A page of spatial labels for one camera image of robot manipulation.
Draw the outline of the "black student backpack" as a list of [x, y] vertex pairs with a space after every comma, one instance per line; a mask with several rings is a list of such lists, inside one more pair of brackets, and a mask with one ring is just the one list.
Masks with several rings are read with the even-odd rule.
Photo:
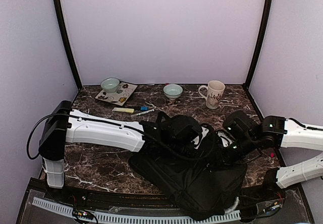
[[232, 212], [247, 171], [245, 164], [223, 164], [220, 137], [211, 125], [201, 125], [210, 132], [198, 149], [202, 155], [199, 159], [180, 159], [154, 143], [134, 153], [128, 161], [134, 172], [194, 220]]

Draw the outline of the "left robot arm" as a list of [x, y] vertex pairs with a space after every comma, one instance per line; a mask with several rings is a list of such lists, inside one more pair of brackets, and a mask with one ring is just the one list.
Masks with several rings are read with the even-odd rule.
[[155, 122], [116, 121], [73, 109], [72, 103], [66, 100], [34, 125], [27, 144], [31, 143], [40, 124], [44, 124], [44, 128], [38, 155], [42, 158], [47, 184], [54, 189], [62, 189], [65, 185], [66, 143], [89, 143], [131, 152], [139, 152], [155, 143], [180, 159], [196, 160], [202, 157], [198, 149], [210, 132], [188, 116], [169, 117], [159, 112]]

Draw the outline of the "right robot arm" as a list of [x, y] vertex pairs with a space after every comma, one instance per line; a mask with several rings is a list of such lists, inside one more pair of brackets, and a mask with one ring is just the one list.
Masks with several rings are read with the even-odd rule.
[[[241, 110], [229, 115], [223, 128], [229, 134], [229, 144], [220, 147], [221, 162], [232, 164], [254, 150], [268, 148], [304, 148], [322, 151], [322, 127], [304, 124], [293, 118], [267, 116], [257, 124]], [[275, 184], [281, 189], [322, 177], [322, 154], [292, 166], [266, 172], [263, 184]]]

